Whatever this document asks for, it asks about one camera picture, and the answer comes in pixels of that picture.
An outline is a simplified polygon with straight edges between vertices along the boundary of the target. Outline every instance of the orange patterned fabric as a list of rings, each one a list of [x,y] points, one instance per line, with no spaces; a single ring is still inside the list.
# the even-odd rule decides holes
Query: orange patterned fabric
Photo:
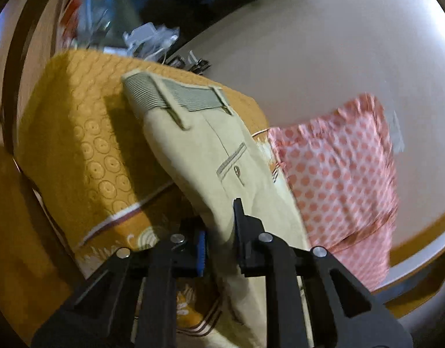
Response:
[[[250,132],[267,127],[252,98],[205,77],[91,50],[54,56],[25,108],[16,156],[86,277],[119,247],[151,247],[195,214],[151,152],[123,95],[121,75],[133,69],[221,86]],[[202,338],[196,343],[202,346],[224,340],[228,331],[218,321],[226,319],[212,276],[181,279],[177,287],[179,331]]]
[[[324,246],[369,289],[389,269],[398,198],[383,107],[364,94],[333,114],[271,128],[312,246]]]

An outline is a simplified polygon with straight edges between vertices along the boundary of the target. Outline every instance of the white stripe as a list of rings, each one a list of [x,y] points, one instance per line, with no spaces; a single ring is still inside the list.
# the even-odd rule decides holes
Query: white stripe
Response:
[[[261,135],[262,133],[265,133],[265,132],[267,132],[267,131],[269,131],[269,128],[262,129],[262,130],[260,130],[260,131],[258,131],[258,132],[255,132],[255,133],[252,135],[252,137]]]
[[[170,180],[170,181],[166,182],[165,184],[163,184],[162,186],[158,187],[155,191],[153,191],[152,193],[148,194],[145,198],[143,198],[142,200],[138,201],[137,203],[131,204],[131,205],[129,205],[129,207],[122,209],[118,213],[115,213],[115,214],[112,214],[111,216],[108,216],[101,223],[99,223],[98,225],[93,227],[89,231],[89,233],[87,233],[87,235],[76,245],[74,250],[78,250],[79,248],[83,247],[86,244],[86,242],[89,239],[91,239],[96,234],[96,232],[98,232],[99,230],[101,230],[104,227],[108,226],[112,222],[115,222],[119,218],[126,216],[128,213],[130,213],[130,212],[140,208],[142,205],[148,203],[151,199],[153,199],[154,197],[159,195],[161,192],[163,192],[164,190],[166,190],[167,188],[169,188],[173,184],[174,184],[174,182],[172,180]]]
[[[221,310],[215,311],[211,320],[209,320],[206,323],[206,326],[200,332],[191,332],[191,330],[187,330],[187,329],[178,329],[178,331],[181,333],[184,333],[186,335],[189,335],[189,336],[203,336],[203,335],[207,334],[209,331],[211,331],[213,328],[215,328],[215,322],[217,321],[217,319],[219,318],[219,316],[221,314],[222,314]]]

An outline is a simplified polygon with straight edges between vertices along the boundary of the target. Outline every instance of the orange cloth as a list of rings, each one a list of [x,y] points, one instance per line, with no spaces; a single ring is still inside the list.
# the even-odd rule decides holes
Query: orange cloth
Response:
[[[193,73],[96,51],[53,57],[21,119],[16,158],[85,276],[117,248],[150,247],[193,215],[122,94],[121,75],[137,68],[221,86],[250,132],[268,126],[253,99]],[[179,282],[178,299],[180,329],[206,333],[207,324],[216,323],[219,294],[211,277]]]
[[[0,310],[29,344],[73,289],[45,245],[43,235],[52,228],[24,191],[13,158],[0,146]]]
[[[389,128],[363,94],[330,115],[271,128],[312,246],[324,246],[370,290],[389,270],[398,197]]]

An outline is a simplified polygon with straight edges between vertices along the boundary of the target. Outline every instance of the fabric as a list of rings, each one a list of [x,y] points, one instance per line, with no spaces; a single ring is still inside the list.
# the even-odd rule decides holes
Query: fabric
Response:
[[[311,245],[336,254],[374,289],[389,269],[398,208],[392,144],[379,101],[360,95],[333,114],[271,128],[268,137]]]
[[[295,204],[277,193],[266,160],[231,106],[189,111],[171,102],[170,80],[143,73],[142,78],[152,80],[147,94],[155,98],[158,92],[168,107],[141,110],[136,99],[144,93],[134,92],[136,74],[130,72],[123,80],[148,144],[208,228],[211,259],[229,297],[227,309],[248,327],[245,344],[264,346],[265,279],[245,278],[236,265],[233,200],[240,197],[245,213],[260,218],[266,231],[294,247],[308,249]],[[187,128],[180,122],[186,122]]]
[[[73,289],[60,253],[46,244],[52,228],[26,193],[13,156],[0,146],[0,311],[29,345]]]
[[[19,124],[16,159],[85,276],[117,248],[153,246],[195,214],[155,159],[123,95],[121,75],[135,68],[222,88],[251,132],[267,127],[253,99],[193,73],[96,51],[53,57]],[[215,347],[238,341],[224,326],[211,276],[179,282],[177,317],[189,339],[205,336]]]
[[[198,85],[185,85],[175,81],[163,79],[165,86],[170,90],[176,102],[189,111],[198,111],[205,108],[224,107],[227,103],[221,101],[216,90],[218,87],[202,87]],[[158,94],[154,81],[145,73],[136,73],[124,81],[127,88],[134,88],[136,98],[134,103],[138,108],[148,111],[152,108],[167,108],[167,102]]]

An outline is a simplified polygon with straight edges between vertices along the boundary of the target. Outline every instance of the clothing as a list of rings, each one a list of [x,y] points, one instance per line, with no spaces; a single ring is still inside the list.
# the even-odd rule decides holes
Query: clothing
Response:
[[[392,143],[377,98],[360,95],[329,115],[271,128],[268,138],[311,245],[327,248],[375,289],[389,270],[398,209]]]
[[[301,218],[292,199],[281,198],[272,174],[242,119],[221,89],[208,87],[208,99],[219,106],[194,111],[182,106],[173,81],[148,72],[123,76],[126,94],[139,117],[158,162],[190,200],[205,222],[215,273],[236,317],[248,327],[248,343],[265,345],[266,291],[264,278],[240,274],[233,251],[233,200],[242,199],[247,215],[260,218],[265,230],[297,248],[308,248]],[[184,86],[189,93],[192,85]],[[146,106],[162,99],[166,108]]]
[[[96,51],[71,50],[53,57],[24,110],[16,160],[37,187],[59,236],[86,277],[117,248],[151,247],[175,231],[181,219],[195,215],[155,159],[123,95],[121,75],[135,68],[221,87],[251,132],[267,127],[253,99],[193,73]],[[37,259],[32,262],[39,268]],[[24,278],[25,273],[11,275]],[[56,274],[53,278],[47,283],[54,288]],[[46,318],[50,307],[53,312],[69,294],[69,289],[59,290],[61,298],[45,305]],[[213,276],[180,279],[179,337],[185,333],[190,340],[200,339],[197,344],[204,340],[203,345],[236,346],[236,334],[224,324],[221,303]],[[25,309],[31,322],[21,322],[21,328],[29,339],[38,327],[32,316],[39,314],[34,305]]]

